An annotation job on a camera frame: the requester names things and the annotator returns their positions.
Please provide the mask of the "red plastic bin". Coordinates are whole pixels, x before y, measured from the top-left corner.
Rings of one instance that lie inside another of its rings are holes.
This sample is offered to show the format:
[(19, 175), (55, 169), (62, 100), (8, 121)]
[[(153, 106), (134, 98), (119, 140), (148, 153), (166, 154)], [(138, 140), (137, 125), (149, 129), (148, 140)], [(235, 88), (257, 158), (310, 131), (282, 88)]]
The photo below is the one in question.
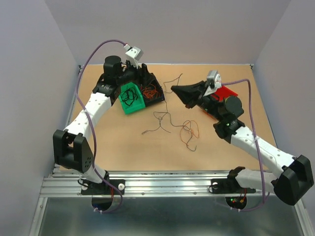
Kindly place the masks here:
[(215, 93), (203, 97), (203, 103), (201, 104), (200, 108), (213, 119), (219, 119), (220, 115), (217, 111), (217, 105), (230, 96), (238, 97), (238, 94), (226, 86), (222, 86), (221, 88), (217, 89)]

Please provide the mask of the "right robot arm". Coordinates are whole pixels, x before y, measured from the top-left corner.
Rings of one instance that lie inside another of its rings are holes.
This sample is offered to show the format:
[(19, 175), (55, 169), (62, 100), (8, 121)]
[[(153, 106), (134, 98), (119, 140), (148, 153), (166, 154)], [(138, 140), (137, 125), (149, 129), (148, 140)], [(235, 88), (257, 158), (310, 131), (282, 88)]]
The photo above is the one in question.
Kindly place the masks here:
[(241, 100), (233, 95), (220, 99), (218, 89), (218, 85), (206, 81), (171, 87), (186, 108), (198, 106), (217, 120), (213, 127), (219, 138), (258, 160), (258, 171), (237, 167), (229, 172), (229, 192), (260, 189), (264, 194), (275, 194), (287, 205), (295, 205), (314, 185), (310, 160), (286, 153), (257, 136), (253, 127), (238, 119), (244, 113)]

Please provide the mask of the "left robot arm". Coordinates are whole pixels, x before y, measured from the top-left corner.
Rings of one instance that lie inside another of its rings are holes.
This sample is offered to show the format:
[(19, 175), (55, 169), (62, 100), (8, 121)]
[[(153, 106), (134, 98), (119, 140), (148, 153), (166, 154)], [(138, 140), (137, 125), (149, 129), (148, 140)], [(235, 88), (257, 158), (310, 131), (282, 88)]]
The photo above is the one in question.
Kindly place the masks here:
[(130, 60), (122, 63), (119, 56), (105, 58), (103, 73), (100, 75), (86, 105), (64, 130), (53, 134), (55, 163), (80, 173), (92, 182), (93, 189), (103, 194), (109, 190), (109, 177), (106, 170), (95, 164), (95, 156), (88, 140), (95, 134), (100, 118), (109, 110), (128, 83), (147, 85), (155, 76), (148, 71), (146, 64), (135, 67)]

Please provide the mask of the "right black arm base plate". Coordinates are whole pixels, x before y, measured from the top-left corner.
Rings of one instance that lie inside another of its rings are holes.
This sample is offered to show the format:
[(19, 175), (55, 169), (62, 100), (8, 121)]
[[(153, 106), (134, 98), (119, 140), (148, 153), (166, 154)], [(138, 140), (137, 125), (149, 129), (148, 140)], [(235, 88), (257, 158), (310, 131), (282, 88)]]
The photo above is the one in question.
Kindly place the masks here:
[(246, 190), (247, 193), (255, 193), (253, 188), (243, 188), (236, 180), (229, 178), (214, 178), (208, 186), (208, 191), (212, 194), (241, 194)]

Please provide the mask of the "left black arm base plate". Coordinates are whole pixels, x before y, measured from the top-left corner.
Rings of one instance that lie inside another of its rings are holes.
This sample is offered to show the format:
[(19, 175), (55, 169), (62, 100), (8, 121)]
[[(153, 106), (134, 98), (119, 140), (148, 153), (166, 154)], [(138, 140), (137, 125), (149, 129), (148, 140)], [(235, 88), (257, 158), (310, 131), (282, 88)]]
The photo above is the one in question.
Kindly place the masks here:
[[(109, 182), (116, 188), (126, 184), (124, 179), (110, 179)], [(81, 185), (81, 195), (111, 195), (110, 187), (105, 183), (93, 183), (86, 179), (79, 179), (78, 183)]]

